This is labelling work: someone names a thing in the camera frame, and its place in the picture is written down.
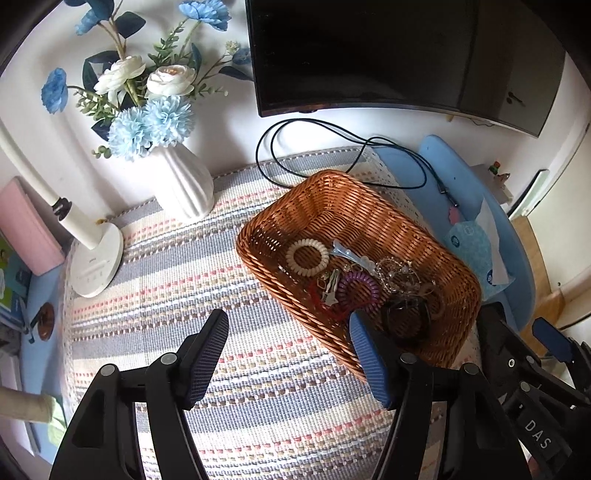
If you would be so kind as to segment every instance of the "black cable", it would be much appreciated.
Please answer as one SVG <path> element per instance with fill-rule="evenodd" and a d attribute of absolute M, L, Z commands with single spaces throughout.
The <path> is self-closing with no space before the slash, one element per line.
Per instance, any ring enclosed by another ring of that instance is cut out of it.
<path fill-rule="evenodd" d="M 494 124 L 477 124 L 476 121 L 473 118 L 470 118 L 470 120 L 477 127 L 494 127 Z"/>
<path fill-rule="evenodd" d="M 423 173 L 423 181 L 421 182 L 421 184 L 419 185 L 415 185 L 415 186 L 409 186 L 409 187 L 401 187 L 401 186 L 396 186 L 396 185 L 386 185 L 383 183 L 374 183 L 374 182 L 370 182 L 370 181 L 366 181 L 364 182 L 365 185 L 371 186 L 371 187 L 377 187 L 377 188 L 386 188 L 386 189 L 397 189 L 397 190 L 417 190 L 417 189 L 421 189 L 423 188 L 426 184 L 427 184 L 427 172 L 426 170 L 429 171 L 429 173 L 431 173 L 431 175 L 433 175 L 433 177 L 435 178 L 435 181 L 437 182 L 437 187 L 439 188 L 439 192 L 446 195 L 447 198 L 450 200 L 450 202 L 452 203 L 452 205 L 454 205 L 455 207 L 459 206 L 458 203 L 455 201 L 455 199 L 450 195 L 447 187 L 444 185 L 444 183 L 442 182 L 442 180 L 439 178 L 439 176 L 437 175 L 437 173 L 435 172 L 434 168 L 431 166 L 431 164 L 422 156 L 419 155 L 418 153 L 414 152 L 413 150 L 403 147 L 402 145 L 398 145 L 396 142 L 385 138 L 385 137 L 380 137 L 380 136 L 374 136 L 374 137 L 370 137 L 370 138 L 363 138 L 360 137 L 352 132 L 350 132 L 349 130 L 347 130 L 346 128 L 340 127 L 336 124 L 333 124 L 331 122 L 327 122 L 324 120 L 316 120 L 313 118 L 291 118 L 288 120 L 282 120 L 280 122 L 277 122 L 274 125 L 271 125 L 266 131 L 265 133 L 263 133 L 263 135 L 261 136 L 261 138 L 259 139 L 257 145 L 256 145 L 256 150 L 255 150 L 255 161 L 256 161 L 256 167 L 258 168 L 259 172 L 261 173 L 261 175 L 267 179 L 270 183 L 272 183 L 273 185 L 276 185 L 278 187 L 281 187 L 283 189 L 291 189 L 292 186 L 289 185 L 283 185 L 275 180 L 273 180 L 272 178 L 269 177 L 269 175 L 267 175 L 263 169 L 262 169 L 262 165 L 261 165 L 261 161 L 259 159 L 259 151 L 261 149 L 261 145 L 263 143 L 263 141 L 265 140 L 265 138 L 267 137 L 267 135 L 269 135 L 269 133 L 274 129 L 277 128 L 277 130 L 273 133 L 272 137 L 271 137 L 271 143 L 270 143 L 270 151 L 271 151 L 271 157 L 273 159 L 273 162 L 282 170 L 284 170 L 287 173 L 290 173 L 292 175 L 295 175 L 296 177 L 302 178 L 302 179 L 306 179 L 308 178 L 307 175 L 302 175 L 301 173 L 298 173 L 296 171 L 290 170 L 289 168 L 287 168 L 285 165 L 283 165 L 279 159 L 277 158 L 277 156 L 275 155 L 275 140 L 277 139 L 277 135 L 279 135 L 279 133 L 281 132 L 281 130 L 283 130 L 287 125 L 290 125 L 294 122 L 305 122 L 305 123 L 309 123 L 309 124 L 313 124 L 313 125 L 317 125 L 318 127 L 322 127 L 332 133 L 334 133 L 335 135 L 338 135 L 341 138 L 344 138 L 347 141 L 350 141 L 352 143 L 355 143 L 357 145 L 361 145 L 361 149 L 359 150 L 359 154 L 357 155 L 357 157 L 355 158 L 355 160 L 353 161 L 353 163 L 349 166 L 349 168 L 345 171 L 345 173 L 349 173 L 351 172 L 351 170 L 354 168 L 355 165 L 357 165 L 357 163 L 359 162 L 359 160 L 361 159 L 361 156 L 363 155 L 363 152 L 365 150 L 366 147 L 388 147 L 388 148 L 394 148 L 396 150 L 400 150 L 405 152 L 406 154 L 408 154 L 415 162 L 416 164 L 419 166 L 419 168 L 421 169 L 421 172 Z"/>

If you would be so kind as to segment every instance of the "purple spiral hair tie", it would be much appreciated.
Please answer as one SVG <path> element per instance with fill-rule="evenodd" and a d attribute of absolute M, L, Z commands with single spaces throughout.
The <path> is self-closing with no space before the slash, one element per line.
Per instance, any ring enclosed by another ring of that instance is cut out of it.
<path fill-rule="evenodd" d="M 350 296 L 350 285 L 354 281 L 364 283 L 371 292 L 371 299 L 362 304 L 355 302 Z M 345 310 L 355 310 L 365 306 L 366 310 L 375 311 L 379 302 L 379 285 L 377 282 L 365 272 L 349 272 L 339 282 L 336 289 L 336 299 Z"/>

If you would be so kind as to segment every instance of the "blue hair clip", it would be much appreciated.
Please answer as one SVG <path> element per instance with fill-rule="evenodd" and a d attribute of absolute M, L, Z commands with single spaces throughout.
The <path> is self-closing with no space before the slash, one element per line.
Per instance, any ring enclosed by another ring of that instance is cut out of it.
<path fill-rule="evenodd" d="M 333 241 L 333 249 L 329 252 L 334 257 L 342 257 L 360 265 L 366 269 L 371 275 L 375 275 L 375 262 L 372 262 L 368 257 L 360 257 L 348 248 L 343 247 L 338 240 Z"/>

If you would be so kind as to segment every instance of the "book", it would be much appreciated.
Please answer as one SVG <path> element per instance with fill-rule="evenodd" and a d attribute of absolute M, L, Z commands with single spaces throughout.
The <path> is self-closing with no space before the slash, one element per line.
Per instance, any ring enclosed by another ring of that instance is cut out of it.
<path fill-rule="evenodd" d="M 22 330 L 25 326 L 21 300 L 27 302 L 31 270 L 0 235 L 0 322 Z"/>

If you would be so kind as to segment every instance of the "blue chair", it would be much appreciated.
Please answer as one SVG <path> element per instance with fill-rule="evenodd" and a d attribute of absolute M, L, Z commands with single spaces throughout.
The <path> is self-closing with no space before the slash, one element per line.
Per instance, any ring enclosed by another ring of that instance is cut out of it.
<path fill-rule="evenodd" d="M 423 181 L 419 166 L 405 152 L 385 147 L 378 147 L 375 151 L 401 186 L 413 186 Z M 501 256 L 509 275 L 515 280 L 487 303 L 500 301 L 505 308 L 507 323 L 516 331 L 523 329 L 534 313 L 534 276 L 523 245 L 507 215 L 468 164 L 441 138 L 435 135 L 425 137 L 419 154 L 433 166 L 457 200 L 464 219 L 476 218 L 483 199 L 491 207 L 499 233 Z M 443 238 L 452 227 L 449 221 L 451 205 L 447 197 L 439 193 L 433 176 L 427 172 L 427 184 L 422 189 L 406 190 L 406 194 L 431 226 L 434 236 L 443 243 Z"/>

